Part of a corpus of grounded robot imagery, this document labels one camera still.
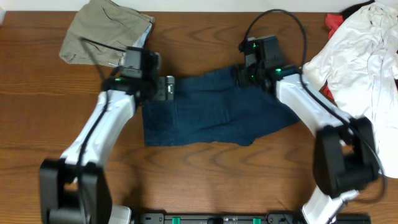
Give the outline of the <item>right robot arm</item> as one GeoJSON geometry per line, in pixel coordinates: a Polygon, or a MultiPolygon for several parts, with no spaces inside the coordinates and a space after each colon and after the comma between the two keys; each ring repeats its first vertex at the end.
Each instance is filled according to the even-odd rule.
{"type": "Polygon", "coordinates": [[[235,77],[240,87],[256,86],[272,93],[312,132],[316,187],[298,221],[336,223],[341,209],[384,171],[375,152],[370,120],[353,118],[330,103],[296,66],[241,65],[235,77]]]}

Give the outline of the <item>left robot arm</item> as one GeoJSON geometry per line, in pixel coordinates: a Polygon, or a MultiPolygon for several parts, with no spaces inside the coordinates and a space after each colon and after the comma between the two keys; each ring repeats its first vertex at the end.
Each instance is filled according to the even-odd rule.
{"type": "Polygon", "coordinates": [[[172,100],[173,76],[143,80],[109,77],[81,133],[61,157],[45,159],[39,170],[43,223],[131,223],[132,210],[112,201],[104,168],[136,104],[172,100]]]}

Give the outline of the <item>navy blue shorts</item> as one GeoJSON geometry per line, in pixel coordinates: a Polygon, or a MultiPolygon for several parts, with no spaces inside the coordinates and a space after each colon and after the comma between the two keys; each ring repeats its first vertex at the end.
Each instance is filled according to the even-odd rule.
{"type": "Polygon", "coordinates": [[[142,108],[146,146],[227,142],[250,146],[257,138],[298,123],[299,117],[273,96],[241,88],[237,66],[176,81],[172,101],[142,108]]]}

